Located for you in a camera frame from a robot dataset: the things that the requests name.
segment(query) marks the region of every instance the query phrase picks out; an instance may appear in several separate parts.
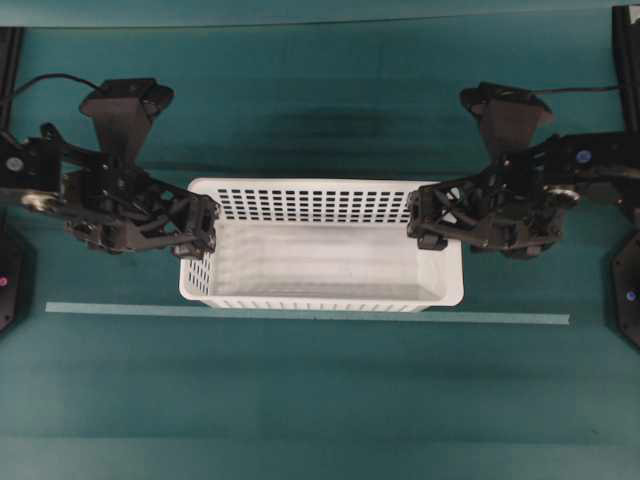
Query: black metal frame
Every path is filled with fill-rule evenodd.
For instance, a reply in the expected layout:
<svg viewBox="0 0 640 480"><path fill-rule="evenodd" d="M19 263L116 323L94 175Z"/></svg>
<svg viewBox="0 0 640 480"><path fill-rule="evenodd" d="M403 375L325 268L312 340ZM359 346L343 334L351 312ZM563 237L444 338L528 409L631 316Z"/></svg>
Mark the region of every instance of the black metal frame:
<svg viewBox="0 0 640 480"><path fill-rule="evenodd" d="M0 97L13 92L23 32L23 28L0 28ZM0 130L9 127L10 118L11 102L0 105ZM7 234L4 218L0 211L0 331L15 319L23 257L23 247Z"/></svg>
<svg viewBox="0 0 640 480"><path fill-rule="evenodd" d="M613 7L612 45L620 101L628 132L640 132L640 22L632 18L634 6ZM627 210L636 228L640 212ZM640 233L635 233L611 261L620 332L640 347Z"/></svg>

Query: teal mat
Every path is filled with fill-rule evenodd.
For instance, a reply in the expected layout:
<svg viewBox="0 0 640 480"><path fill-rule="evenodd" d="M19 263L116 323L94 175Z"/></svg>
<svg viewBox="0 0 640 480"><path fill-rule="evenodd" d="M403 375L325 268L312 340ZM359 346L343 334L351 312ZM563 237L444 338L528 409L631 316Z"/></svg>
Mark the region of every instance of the teal mat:
<svg viewBox="0 0 640 480"><path fill-rule="evenodd" d="M27 27L202 27L361 22L514 12L576 11L611 0L22 0L2 9L2 25Z"/></svg>
<svg viewBox="0 0 640 480"><path fill-rule="evenodd" d="M176 90L140 164L197 176L438 179L486 164L457 92L615 82L608 9L228 29L27 32L20 78L155 76ZM95 145L86 93L39 85L15 133ZM553 131L617 130L615 94L549 97ZM583 204L542 258L465 251L434 314L569 326L47 313L47 302L193 306L167 252L88 252L12 210L27 318L0 339L0 478L640 476L640 355L613 328L608 258L631 233Z"/></svg>

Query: basket slot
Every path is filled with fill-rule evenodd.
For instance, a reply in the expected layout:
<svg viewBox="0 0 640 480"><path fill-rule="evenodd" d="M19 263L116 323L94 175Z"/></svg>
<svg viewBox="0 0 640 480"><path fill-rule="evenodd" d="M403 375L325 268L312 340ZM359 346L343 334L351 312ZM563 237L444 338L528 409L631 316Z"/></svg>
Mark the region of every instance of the basket slot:
<svg viewBox="0 0 640 480"><path fill-rule="evenodd" d="M407 191L219 188L226 220L407 223Z"/></svg>

